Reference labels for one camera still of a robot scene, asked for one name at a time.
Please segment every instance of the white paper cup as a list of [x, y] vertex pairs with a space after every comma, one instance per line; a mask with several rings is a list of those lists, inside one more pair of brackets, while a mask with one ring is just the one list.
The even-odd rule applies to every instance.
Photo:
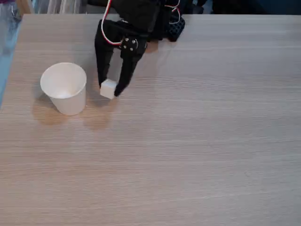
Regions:
[[86, 106], [85, 71], [72, 63], [59, 63], [48, 68], [41, 77], [41, 88], [59, 112], [76, 115]]

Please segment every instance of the wood grain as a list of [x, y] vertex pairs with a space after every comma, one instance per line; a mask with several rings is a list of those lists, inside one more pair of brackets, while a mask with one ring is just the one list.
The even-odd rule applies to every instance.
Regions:
[[[100, 17], [24, 17], [0, 113], [0, 225], [300, 225], [301, 17], [186, 16], [113, 101], [97, 87]], [[88, 74], [80, 115], [39, 88], [58, 62]]]

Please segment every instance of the floor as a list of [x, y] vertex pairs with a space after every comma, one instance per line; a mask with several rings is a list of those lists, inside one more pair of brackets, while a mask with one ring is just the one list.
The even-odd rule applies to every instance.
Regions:
[[[45, 13], [47, 11], [46, 2], [49, 2], [48, 0], [33, 0], [32, 2], [36, 13]], [[204, 14], [210, 14], [212, 0], [208, 0], [203, 8]], [[16, 10], [14, 3], [0, 4], [0, 106], [20, 25], [20, 20], [13, 17], [12, 9]], [[89, 6], [87, 7], [87, 13], [103, 13], [103, 8]]]

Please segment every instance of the white cube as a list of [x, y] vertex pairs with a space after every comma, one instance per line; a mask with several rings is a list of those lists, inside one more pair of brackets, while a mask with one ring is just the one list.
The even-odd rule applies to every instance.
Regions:
[[112, 100], [115, 97], [114, 92], [116, 86], [117, 86], [117, 82], [107, 79], [102, 83], [102, 86], [100, 88], [100, 95]]

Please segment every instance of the white wire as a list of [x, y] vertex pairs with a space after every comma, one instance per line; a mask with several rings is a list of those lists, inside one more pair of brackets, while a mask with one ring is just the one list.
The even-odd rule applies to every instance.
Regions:
[[178, 4], [177, 4], [176, 6], [165, 5], [165, 7], [169, 7], [169, 8], [177, 8], [177, 7], [179, 6], [179, 4], [180, 4], [180, 1], [181, 1], [181, 0], [178, 1]]
[[174, 11], [178, 11], [178, 14], [179, 14], [179, 20], [177, 21], [177, 22], [169, 22], [169, 24], [177, 24], [177, 23], [179, 23], [180, 22], [180, 19], [181, 19], [181, 14], [180, 14], [180, 10], [178, 9], [178, 8], [174, 8], [173, 9], [173, 11], [172, 12], [174, 12]]
[[110, 6], [111, 6], [111, 2], [112, 2], [112, 0], [108, 0], [108, 4], [107, 4], [107, 7], [106, 7], [105, 12], [104, 12], [104, 15], [103, 15], [103, 20], [102, 20], [102, 24], [101, 24], [101, 30], [102, 30], [104, 39], [106, 39], [106, 41], [107, 41], [109, 44], [119, 46], [119, 45], [121, 45], [121, 43], [122, 43], [121, 41], [120, 41], [120, 42], [112, 42], [112, 41], [110, 41], [110, 40], [107, 38], [107, 36], [105, 35], [104, 31], [103, 31], [103, 24], [104, 24], [104, 21], [105, 21], [107, 15], [108, 15], [108, 13], [109, 13]]

